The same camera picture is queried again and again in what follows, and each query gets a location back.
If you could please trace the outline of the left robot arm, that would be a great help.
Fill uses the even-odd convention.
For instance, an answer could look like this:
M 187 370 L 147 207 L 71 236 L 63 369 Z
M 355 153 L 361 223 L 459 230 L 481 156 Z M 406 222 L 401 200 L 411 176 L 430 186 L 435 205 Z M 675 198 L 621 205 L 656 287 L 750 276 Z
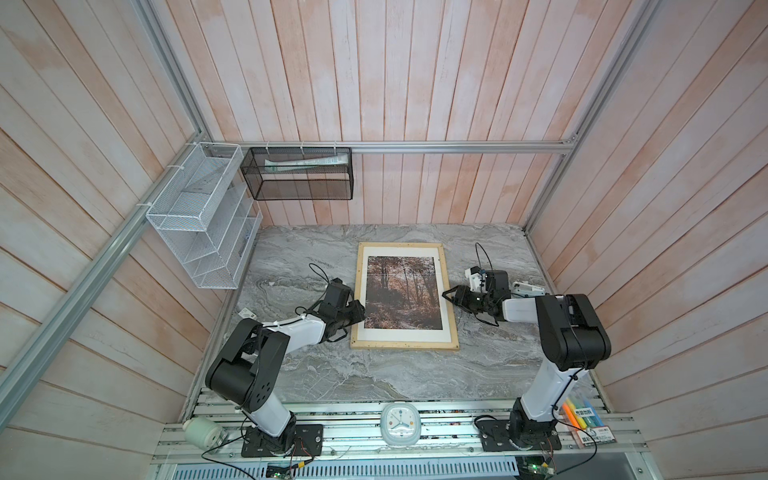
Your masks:
M 303 347 L 333 343 L 338 333 L 365 319 L 365 308 L 342 280 L 330 280 L 321 297 L 297 316 L 272 323 L 241 320 L 205 376 L 205 386 L 235 404 L 251 426 L 245 448 L 284 455 L 303 439 L 297 420 L 274 394 L 285 356 Z

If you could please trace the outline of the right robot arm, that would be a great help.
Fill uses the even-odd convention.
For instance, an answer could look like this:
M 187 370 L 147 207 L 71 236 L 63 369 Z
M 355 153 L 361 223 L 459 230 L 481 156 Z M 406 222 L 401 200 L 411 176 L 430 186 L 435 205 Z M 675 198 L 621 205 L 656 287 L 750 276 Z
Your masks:
M 583 294 L 548 294 L 511 285 L 502 270 L 472 267 L 466 285 L 443 299 L 480 322 L 532 323 L 538 327 L 544 360 L 528 390 L 515 400 L 507 420 L 480 415 L 473 420 L 485 452 L 562 448 L 557 412 L 578 382 L 611 355 L 611 341 Z

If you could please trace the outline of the small white grey device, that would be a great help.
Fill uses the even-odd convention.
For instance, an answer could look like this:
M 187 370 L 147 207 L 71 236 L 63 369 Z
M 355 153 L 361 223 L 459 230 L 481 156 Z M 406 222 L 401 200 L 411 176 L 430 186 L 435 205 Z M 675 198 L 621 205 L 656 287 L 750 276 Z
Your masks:
M 547 290 L 527 282 L 514 282 L 511 286 L 511 293 L 517 297 L 532 298 L 546 295 Z

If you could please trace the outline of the small white square tag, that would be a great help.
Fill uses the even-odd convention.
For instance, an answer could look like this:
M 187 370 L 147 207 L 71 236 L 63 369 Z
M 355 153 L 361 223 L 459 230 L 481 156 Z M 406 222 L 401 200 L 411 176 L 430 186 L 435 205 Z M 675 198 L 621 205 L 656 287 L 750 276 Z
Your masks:
M 238 312 L 242 319 L 255 319 L 256 315 L 248 308 L 243 308 Z

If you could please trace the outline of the white desk clock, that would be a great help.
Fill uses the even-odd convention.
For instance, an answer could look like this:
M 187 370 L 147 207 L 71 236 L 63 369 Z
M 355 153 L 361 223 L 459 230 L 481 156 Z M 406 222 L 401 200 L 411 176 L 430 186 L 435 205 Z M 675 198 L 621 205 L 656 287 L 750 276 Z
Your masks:
M 410 403 L 387 404 L 380 417 L 380 430 L 384 442 L 394 447 L 410 447 L 421 437 L 421 416 Z

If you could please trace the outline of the paper in black basket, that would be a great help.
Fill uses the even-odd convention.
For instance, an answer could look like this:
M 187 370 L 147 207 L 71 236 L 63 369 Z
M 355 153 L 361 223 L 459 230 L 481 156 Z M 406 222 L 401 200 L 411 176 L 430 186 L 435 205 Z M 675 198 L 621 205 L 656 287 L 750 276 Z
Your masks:
M 348 154 L 311 158 L 266 158 L 263 171 L 270 174 L 292 172 L 343 173 L 349 164 L 350 156 Z

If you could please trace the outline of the pack of coloured highlighters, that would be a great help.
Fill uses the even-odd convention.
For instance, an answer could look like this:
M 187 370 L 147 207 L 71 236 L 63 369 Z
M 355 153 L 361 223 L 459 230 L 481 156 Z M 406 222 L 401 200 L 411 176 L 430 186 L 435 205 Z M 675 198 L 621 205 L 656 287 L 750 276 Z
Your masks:
M 560 413 L 579 448 L 616 442 L 612 430 L 584 397 L 568 397 L 560 408 Z

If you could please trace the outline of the white tape roll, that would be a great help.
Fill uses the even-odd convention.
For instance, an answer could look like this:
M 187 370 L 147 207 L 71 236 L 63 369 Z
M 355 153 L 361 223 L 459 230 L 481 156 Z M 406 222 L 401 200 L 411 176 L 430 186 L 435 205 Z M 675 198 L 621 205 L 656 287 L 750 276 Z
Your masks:
M 185 441 L 203 452 L 212 452 L 224 445 L 228 434 L 224 428 L 207 418 L 194 417 L 182 424 Z

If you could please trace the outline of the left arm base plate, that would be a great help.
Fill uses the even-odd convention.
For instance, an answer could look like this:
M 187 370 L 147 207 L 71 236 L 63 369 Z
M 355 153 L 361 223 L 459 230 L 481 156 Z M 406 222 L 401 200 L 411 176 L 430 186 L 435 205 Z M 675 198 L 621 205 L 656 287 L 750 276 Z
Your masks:
M 316 457 L 322 452 L 324 427 L 319 424 L 288 425 L 277 437 L 257 427 L 245 430 L 241 456 L 243 458 L 305 456 Z

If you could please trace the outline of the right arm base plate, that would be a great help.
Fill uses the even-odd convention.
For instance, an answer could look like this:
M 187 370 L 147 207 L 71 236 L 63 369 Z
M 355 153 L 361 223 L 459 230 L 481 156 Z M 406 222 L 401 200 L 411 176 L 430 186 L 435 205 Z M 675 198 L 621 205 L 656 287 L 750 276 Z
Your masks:
M 507 451 L 558 451 L 561 440 L 554 422 L 513 422 L 491 418 L 476 419 L 482 449 L 485 452 Z

